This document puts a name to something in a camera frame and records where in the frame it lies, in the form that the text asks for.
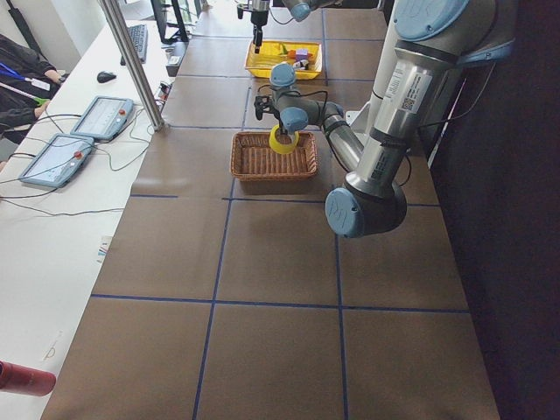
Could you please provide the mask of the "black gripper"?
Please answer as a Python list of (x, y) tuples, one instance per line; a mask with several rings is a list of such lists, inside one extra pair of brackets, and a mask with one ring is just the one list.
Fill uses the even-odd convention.
[(250, 21), (253, 26), (253, 45), (255, 54), (259, 54), (263, 44), (263, 26), (268, 23), (270, 1), (251, 0)]
[(279, 125), (279, 140), (280, 141), (291, 141), (291, 114), (289, 111), (276, 112), (274, 114)]

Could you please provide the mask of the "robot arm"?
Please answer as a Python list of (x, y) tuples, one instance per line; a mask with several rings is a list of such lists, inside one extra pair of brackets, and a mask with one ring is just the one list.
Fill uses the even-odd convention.
[(277, 64), (269, 81), (271, 111), (290, 137), (309, 125), (323, 131), (347, 174), (325, 200), (332, 231), (348, 238), (388, 232), (407, 203), (395, 175), (447, 74), (507, 57), (515, 41), (516, 1), (396, 1), (373, 87), (364, 107), (366, 140), (341, 107), (304, 98), (296, 74)]
[[(312, 11), (319, 8), (325, 8), (331, 5), (341, 4), (341, 1), (327, 1), (327, 0), (296, 0), (296, 1), (282, 1), (285, 8), (288, 9), (292, 19), (297, 22), (305, 20)], [(263, 44), (263, 27), (268, 23), (270, 14), (270, 1), (246, 1), (245, 3), (237, 4), (237, 17), (243, 18), (243, 14), (247, 12), (250, 15), (250, 22), (253, 25), (253, 40), (254, 52), (258, 54)]]

